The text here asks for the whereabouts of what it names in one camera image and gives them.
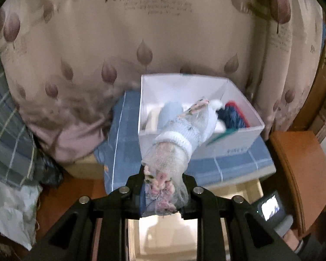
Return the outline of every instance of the white box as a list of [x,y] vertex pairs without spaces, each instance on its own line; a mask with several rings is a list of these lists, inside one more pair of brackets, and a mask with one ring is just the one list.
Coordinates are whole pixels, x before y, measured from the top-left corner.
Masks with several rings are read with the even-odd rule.
[[249,101],[229,79],[202,75],[154,74],[141,77],[141,100],[139,112],[139,145],[144,156],[152,146],[158,132],[145,131],[150,111],[163,107],[168,101],[179,101],[183,106],[191,106],[196,101],[221,99],[222,103],[235,101],[241,109],[249,128],[241,128],[233,133],[219,137],[213,135],[193,153],[192,159],[214,158],[246,152],[264,129],[264,123]]

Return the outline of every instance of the leaf pattern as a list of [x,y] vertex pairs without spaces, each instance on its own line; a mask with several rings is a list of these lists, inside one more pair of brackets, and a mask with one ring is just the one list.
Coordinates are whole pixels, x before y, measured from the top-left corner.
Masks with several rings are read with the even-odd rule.
[[25,89],[24,89],[24,87],[21,86],[21,85],[19,85],[19,84],[17,84],[17,89],[18,89],[18,93],[19,93],[19,95],[20,95],[23,99],[25,99],[26,94],[25,94]]
[[250,13],[251,12],[251,0],[231,0],[233,7],[241,13]]
[[4,27],[6,19],[6,14],[3,8],[0,8],[0,32],[2,31],[2,28]]
[[224,70],[226,74],[230,74],[236,72],[238,67],[239,67],[238,54],[235,54],[226,62]]
[[291,19],[291,6],[289,0],[269,0],[270,14],[278,23],[277,33],[279,32],[279,24],[284,24]]
[[13,101],[13,104],[15,105],[17,111],[19,111],[20,105],[18,104],[18,102],[16,100],[14,100],[14,99],[12,99],[12,101]]
[[236,10],[240,13],[254,14],[265,20],[268,19],[268,16],[257,10],[255,6],[252,5],[251,0],[231,0],[231,2],[233,7],[235,7]]
[[70,80],[70,81],[73,80],[74,72],[73,72],[73,69],[72,69],[72,67],[70,66],[70,64],[68,62],[66,62],[66,61],[64,61],[62,59],[60,69],[62,70],[63,76],[67,80]]
[[47,96],[56,98],[58,96],[58,87],[54,83],[46,82],[45,91]]
[[145,67],[147,67],[152,62],[152,50],[145,44],[144,41],[140,43],[136,51],[136,58]]
[[101,77],[104,82],[114,84],[117,78],[117,70],[111,64],[104,62],[101,69]]
[[20,20],[16,13],[10,14],[4,25],[4,38],[6,42],[12,42],[16,40],[20,30]]
[[294,100],[295,94],[296,92],[294,89],[289,89],[288,91],[286,91],[285,101],[287,104],[290,104]]
[[180,73],[184,73],[184,74],[197,74],[197,72],[195,71],[195,69],[192,68],[190,63],[186,63],[184,64],[181,69],[180,69]]
[[54,6],[51,1],[46,2],[43,5],[43,19],[45,23],[49,22],[54,13]]
[[275,112],[279,108],[279,104],[280,104],[280,99],[275,101],[275,103],[273,105],[273,112]]

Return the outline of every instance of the green object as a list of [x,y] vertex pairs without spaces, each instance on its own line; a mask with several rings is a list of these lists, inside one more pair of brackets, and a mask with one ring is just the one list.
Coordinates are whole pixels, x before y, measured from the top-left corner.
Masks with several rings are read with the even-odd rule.
[[238,128],[229,128],[229,129],[226,129],[226,131],[222,134],[220,134],[219,136],[215,137],[213,140],[211,140],[210,142],[208,142],[207,146],[211,145],[212,143],[220,140],[221,138],[224,138],[230,134],[233,134],[235,133],[237,130],[239,130]]

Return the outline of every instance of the small screen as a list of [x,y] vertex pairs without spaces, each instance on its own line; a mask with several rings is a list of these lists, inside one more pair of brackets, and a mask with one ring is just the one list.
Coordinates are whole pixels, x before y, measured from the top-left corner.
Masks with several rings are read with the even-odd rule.
[[273,217],[279,210],[280,207],[275,195],[262,204],[262,213],[266,221]]

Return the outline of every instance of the wooden floor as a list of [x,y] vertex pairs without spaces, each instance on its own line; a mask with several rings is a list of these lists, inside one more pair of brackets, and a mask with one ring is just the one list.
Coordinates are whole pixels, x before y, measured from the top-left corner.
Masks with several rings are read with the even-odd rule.
[[[64,182],[58,189],[45,186],[40,195],[40,206],[37,211],[40,229],[37,231],[36,240],[39,241],[66,210],[84,195],[92,199],[106,196],[104,181],[76,179],[65,173]],[[28,250],[18,244],[14,249],[21,258],[28,254]]]

